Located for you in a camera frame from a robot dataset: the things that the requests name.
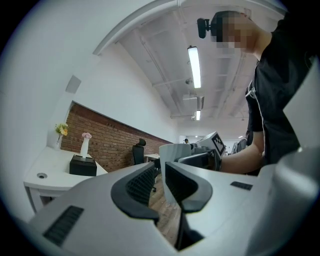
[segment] office chair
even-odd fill
[[[160,159],[154,160],[154,183],[157,181],[157,176],[161,173],[161,165],[160,165]]]
[[[145,162],[145,148],[146,141],[142,138],[139,139],[139,143],[132,146],[134,165],[143,164]],[[156,178],[161,172],[160,159],[154,161],[154,178]]]
[[[143,164],[145,162],[145,148],[146,141],[142,138],[139,139],[139,143],[132,146],[134,165]]]

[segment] flower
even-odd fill
[[[67,135],[68,134],[67,127],[68,125],[66,123],[59,123],[55,125],[54,129],[58,134]]]
[[[84,132],[84,133],[82,133],[82,137],[87,138],[87,139],[91,139],[92,135],[89,132]]]

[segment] ceiling light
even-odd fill
[[[196,113],[195,113],[195,119],[196,119],[197,121],[200,120],[200,110],[197,110],[197,111],[196,111]]]
[[[198,48],[196,46],[188,48],[189,58],[191,62],[191,69],[193,75],[194,88],[201,87],[201,76],[200,76],[200,62],[198,55]]]

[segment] black shirt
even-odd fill
[[[271,42],[263,51],[246,91],[246,95],[249,90],[255,91],[256,98],[246,96],[248,130],[261,132],[264,128],[266,164],[277,163],[300,146],[283,109],[303,82],[311,63],[305,44],[299,43],[292,31],[286,14],[272,32]]]

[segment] desk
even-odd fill
[[[36,212],[44,206],[42,197],[59,197],[78,183],[92,178],[69,174],[69,164],[74,155],[80,154],[45,147],[35,160],[24,178],[24,186],[30,192]],[[108,173],[97,162],[95,163],[97,176]],[[39,178],[37,174],[45,174],[47,177]]]
[[[149,158],[151,159],[159,159],[159,154],[145,154],[144,157],[146,158],[146,162],[148,162]]]

